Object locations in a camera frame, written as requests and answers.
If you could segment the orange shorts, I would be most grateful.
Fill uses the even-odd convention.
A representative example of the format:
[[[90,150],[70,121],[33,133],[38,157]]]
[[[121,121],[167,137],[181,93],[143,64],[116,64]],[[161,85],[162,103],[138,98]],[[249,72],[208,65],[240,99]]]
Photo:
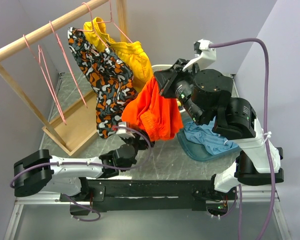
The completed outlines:
[[[152,142],[172,140],[183,128],[177,100],[160,95],[155,77],[145,84],[136,99],[128,103],[121,119],[145,131]]]

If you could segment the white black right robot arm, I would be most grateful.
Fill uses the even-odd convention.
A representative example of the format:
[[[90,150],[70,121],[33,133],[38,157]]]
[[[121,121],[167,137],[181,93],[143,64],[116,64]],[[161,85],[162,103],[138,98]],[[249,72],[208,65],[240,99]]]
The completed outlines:
[[[209,194],[221,199],[239,184],[263,186],[284,181],[283,149],[274,147],[249,101],[233,97],[233,80],[215,69],[200,70],[178,59],[168,69],[154,72],[160,95],[178,99],[196,125],[214,121],[212,132],[236,143],[241,152],[235,162],[211,177]]]

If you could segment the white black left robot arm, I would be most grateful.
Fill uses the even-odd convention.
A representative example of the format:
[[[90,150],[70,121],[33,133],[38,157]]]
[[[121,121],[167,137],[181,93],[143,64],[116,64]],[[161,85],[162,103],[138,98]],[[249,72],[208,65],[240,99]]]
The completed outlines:
[[[136,156],[140,150],[151,151],[154,141],[137,135],[125,138],[115,150],[90,158],[64,158],[40,149],[13,165],[10,183],[15,197],[29,197],[41,191],[65,194],[84,201],[90,194],[88,179],[108,179],[120,172],[140,166]]]

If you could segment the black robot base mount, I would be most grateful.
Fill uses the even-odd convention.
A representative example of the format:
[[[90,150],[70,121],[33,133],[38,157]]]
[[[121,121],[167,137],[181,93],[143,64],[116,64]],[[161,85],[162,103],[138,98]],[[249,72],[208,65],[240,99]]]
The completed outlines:
[[[222,203],[237,196],[214,191],[210,180],[84,180],[84,193],[76,202],[105,213],[109,211],[192,210],[206,211],[207,202]]]

